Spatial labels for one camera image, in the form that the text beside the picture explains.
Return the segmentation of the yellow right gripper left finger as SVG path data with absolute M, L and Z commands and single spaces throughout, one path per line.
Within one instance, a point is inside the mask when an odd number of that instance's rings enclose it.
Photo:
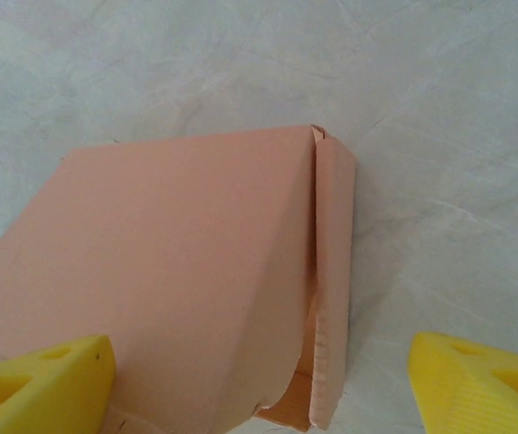
M 114 380 L 105 335 L 3 360 L 0 434 L 99 434 Z

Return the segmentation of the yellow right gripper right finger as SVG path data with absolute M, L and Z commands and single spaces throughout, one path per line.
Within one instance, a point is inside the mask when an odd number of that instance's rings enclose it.
M 426 434 L 518 434 L 518 354 L 423 332 L 408 374 Z

